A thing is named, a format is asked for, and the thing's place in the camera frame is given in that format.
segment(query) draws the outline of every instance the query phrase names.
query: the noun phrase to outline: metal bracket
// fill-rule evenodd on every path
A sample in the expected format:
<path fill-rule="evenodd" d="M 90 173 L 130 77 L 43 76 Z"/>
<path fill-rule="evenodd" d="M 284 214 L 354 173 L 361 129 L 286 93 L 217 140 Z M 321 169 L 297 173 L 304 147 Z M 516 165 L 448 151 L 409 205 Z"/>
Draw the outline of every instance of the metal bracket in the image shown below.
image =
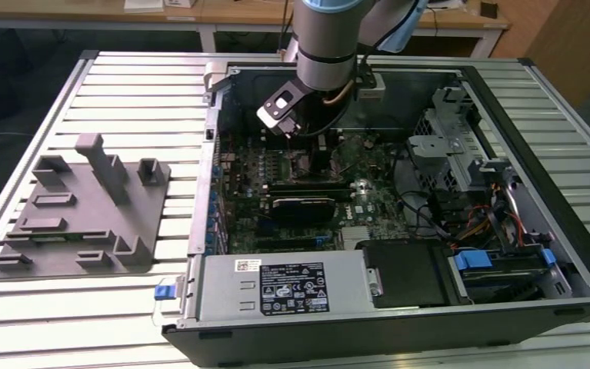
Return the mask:
<path fill-rule="evenodd" d="M 469 165 L 469 174 L 472 178 L 472 186 L 485 185 L 484 178 L 488 174 L 503 173 L 512 167 L 512 163 L 507 158 L 497 158 L 491 160 L 475 160 Z"/>
<path fill-rule="evenodd" d="M 464 154 L 464 146 L 459 138 L 412 136 L 409 145 L 413 148 L 413 154 L 420 158 L 447 158 L 448 155 Z"/>
<path fill-rule="evenodd" d="M 230 83 L 229 63 L 226 61 L 210 61 L 204 69 L 204 86 L 208 93 L 218 92 Z"/>

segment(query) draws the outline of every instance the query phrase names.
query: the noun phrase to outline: blue tab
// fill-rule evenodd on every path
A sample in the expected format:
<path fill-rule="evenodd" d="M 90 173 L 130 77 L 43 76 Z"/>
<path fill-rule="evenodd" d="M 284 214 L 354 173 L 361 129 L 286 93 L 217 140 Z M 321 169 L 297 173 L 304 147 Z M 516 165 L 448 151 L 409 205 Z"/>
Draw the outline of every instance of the blue tab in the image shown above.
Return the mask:
<path fill-rule="evenodd" d="M 555 265 L 555 263 L 557 263 L 557 258 L 555 257 L 553 250 L 551 250 L 549 248 L 544 249 L 544 259 L 548 266 L 552 266 Z"/>
<path fill-rule="evenodd" d="M 457 269 L 460 269 L 461 271 L 469 268 L 469 265 L 467 264 L 467 259 L 464 259 L 461 255 L 456 255 L 456 264 Z"/>
<path fill-rule="evenodd" d="M 156 301 L 176 300 L 176 285 L 160 284 L 156 286 L 154 299 Z"/>
<path fill-rule="evenodd" d="M 461 251 L 460 256 L 467 260 L 467 265 L 469 268 L 493 267 L 489 254 L 484 250 Z"/>

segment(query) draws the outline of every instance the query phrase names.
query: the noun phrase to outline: warning label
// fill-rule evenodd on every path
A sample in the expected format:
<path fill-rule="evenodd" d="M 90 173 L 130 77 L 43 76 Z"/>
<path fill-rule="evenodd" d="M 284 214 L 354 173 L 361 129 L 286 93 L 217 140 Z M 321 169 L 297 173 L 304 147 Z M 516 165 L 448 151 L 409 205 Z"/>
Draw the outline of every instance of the warning label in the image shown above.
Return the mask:
<path fill-rule="evenodd" d="M 324 263 L 261 265 L 264 315 L 329 311 Z"/>

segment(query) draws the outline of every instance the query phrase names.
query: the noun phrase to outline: aluminum extrusion table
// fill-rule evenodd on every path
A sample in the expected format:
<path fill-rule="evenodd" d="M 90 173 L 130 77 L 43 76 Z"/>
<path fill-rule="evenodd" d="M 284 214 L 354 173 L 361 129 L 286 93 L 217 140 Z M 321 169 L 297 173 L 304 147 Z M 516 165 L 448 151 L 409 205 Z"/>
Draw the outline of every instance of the aluminum extrusion table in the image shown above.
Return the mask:
<path fill-rule="evenodd" d="M 153 316 L 154 286 L 185 273 L 190 216 L 208 104 L 205 65 L 212 61 L 276 63 L 276 55 L 85 53 L 0 195 L 0 239 L 34 188 L 41 154 L 83 162 L 79 133 L 105 135 L 123 161 L 170 163 L 172 181 L 156 264 L 146 274 L 0 281 L 0 367 L 189 368 L 165 341 Z M 535 66 L 517 60 L 375 57 L 375 63 L 476 66 L 500 104 L 590 231 L 590 129 Z M 491 132 L 487 137 L 496 138 Z M 503 150 L 496 145 L 496 152 Z M 161 309 L 168 317 L 176 301 Z M 387 368 L 590 367 L 590 323 L 560 327 L 521 344 L 352 357 L 270 367 Z"/>

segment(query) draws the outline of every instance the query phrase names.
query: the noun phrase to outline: desk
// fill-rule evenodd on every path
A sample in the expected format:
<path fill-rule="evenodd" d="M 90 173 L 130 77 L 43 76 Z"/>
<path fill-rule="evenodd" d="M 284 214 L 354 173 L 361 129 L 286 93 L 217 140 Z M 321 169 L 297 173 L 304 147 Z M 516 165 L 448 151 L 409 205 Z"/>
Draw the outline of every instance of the desk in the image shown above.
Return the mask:
<path fill-rule="evenodd" d="M 472 56 L 488 58 L 509 22 L 475 15 L 477 5 L 469 0 L 468 12 L 437 12 L 439 32 L 427 13 L 415 35 L 479 38 Z M 200 0 L 144 14 L 125 13 L 123 0 L 0 0 L 0 28 L 197 31 L 205 52 L 216 52 L 216 32 L 280 32 L 282 14 L 282 0 Z"/>

